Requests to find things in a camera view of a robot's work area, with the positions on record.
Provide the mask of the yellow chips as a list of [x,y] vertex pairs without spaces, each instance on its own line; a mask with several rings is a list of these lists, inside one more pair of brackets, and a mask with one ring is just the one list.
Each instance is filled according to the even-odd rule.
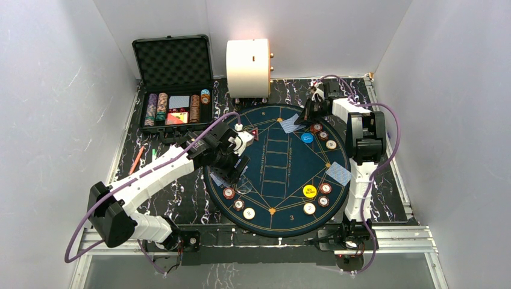
[[329,150],[334,150],[337,148],[337,142],[334,140],[327,140],[325,143],[325,147]]
[[303,211],[306,215],[311,216],[316,212],[316,206],[311,202],[307,202],[303,206]]
[[245,208],[243,210],[243,218],[247,220],[252,220],[256,215],[256,212],[253,208]]

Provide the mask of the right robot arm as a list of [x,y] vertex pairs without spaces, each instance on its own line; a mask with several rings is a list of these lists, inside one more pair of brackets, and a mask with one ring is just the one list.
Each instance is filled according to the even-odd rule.
[[345,150],[351,179],[340,243],[347,249],[361,250],[368,241],[377,250],[377,239],[371,228],[370,198],[374,173],[386,151],[384,114],[343,96],[337,82],[315,81],[310,92],[295,124],[316,123],[326,116],[338,117],[346,123]]

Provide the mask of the red chips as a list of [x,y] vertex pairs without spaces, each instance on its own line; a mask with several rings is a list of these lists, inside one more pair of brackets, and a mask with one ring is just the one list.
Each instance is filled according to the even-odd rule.
[[324,182],[319,186],[319,191],[322,194],[330,194],[332,192],[332,186],[329,183]]
[[235,191],[231,187],[224,188],[222,192],[223,197],[226,199],[232,199],[235,194]]
[[320,123],[314,123],[310,126],[311,133],[319,133],[323,129],[323,126]]

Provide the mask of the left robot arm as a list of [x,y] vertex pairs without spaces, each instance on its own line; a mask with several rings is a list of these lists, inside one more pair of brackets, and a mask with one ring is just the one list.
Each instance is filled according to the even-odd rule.
[[109,185],[95,184],[89,195],[89,221],[109,248],[128,240],[146,240],[174,250],[181,240],[177,225],[169,217],[142,214],[138,207],[202,167],[213,169],[229,185],[237,183],[249,161],[243,153],[253,141],[241,125],[231,128],[224,122],[210,130],[190,132],[132,175]]

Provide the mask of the yellow big blind button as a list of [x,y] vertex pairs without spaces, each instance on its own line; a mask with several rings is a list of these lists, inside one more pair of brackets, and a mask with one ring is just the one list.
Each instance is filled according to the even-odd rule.
[[307,184],[303,187],[303,195],[309,199],[316,197],[318,191],[314,185]]

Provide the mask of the dealt card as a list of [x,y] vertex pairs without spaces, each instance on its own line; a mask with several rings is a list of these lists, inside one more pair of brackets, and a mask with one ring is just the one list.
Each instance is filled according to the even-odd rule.
[[305,127],[305,125],[296,125],[295,119],[291,118],[283,120],[282,122],[280,122],[280,125],[286,134],[290,134]]
[[351,172],[337,162],[331,164],[326,174],[342,186],[346,186],[351,180]]
[[213,180],[213,182],[217,186],[223,186],[223,187],[229,187],[229,183],[227,183],[224,179],[222,179],[219,175],[217,175],[215,172],[210,173],[210,178]]

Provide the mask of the clear dealer button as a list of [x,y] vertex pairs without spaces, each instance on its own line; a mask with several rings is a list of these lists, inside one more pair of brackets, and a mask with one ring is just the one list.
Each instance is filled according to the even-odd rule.
[[250,192],[252,192],[253,190],[253,185],[250,183],[249,180],[240,180],[236,185],[235,185],[235,190],[238,194],[241,194],[241,195],[245,195],[245,194],[248,194]]

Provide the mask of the blue playing card deck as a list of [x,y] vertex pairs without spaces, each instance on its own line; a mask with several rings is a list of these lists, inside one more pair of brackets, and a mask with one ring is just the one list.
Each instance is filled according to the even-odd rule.
[[237,170],[243,170],[249,163],[249,157],[243,156],[239,158],[239,161],[236,164]]

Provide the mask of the brown chips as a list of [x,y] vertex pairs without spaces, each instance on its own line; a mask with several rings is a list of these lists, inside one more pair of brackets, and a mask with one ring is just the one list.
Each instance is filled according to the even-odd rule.
[[329,204],[330,204],[330,200],[329,200],[329,198],[327,196],[320,196],[318,198],[318,205],[320,207],[324,207],[325,208],[325,207],[328,207]]
[[322,141],[327,141],[329,138],[329,134],[328,132],[326,131],[320,131],[318,132],[318,139],[322,140]]
[[233,202],[233,209],[236,211],[242,211],[245,207],[245,203],[242,199],[237,199]]

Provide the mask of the blue small blind button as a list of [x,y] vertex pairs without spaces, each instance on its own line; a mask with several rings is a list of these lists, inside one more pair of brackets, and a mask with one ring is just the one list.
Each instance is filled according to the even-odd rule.
[[301,135],[301,141],[305,144],[310,144],[314,141],[314,135],[310,132],[304,132]]

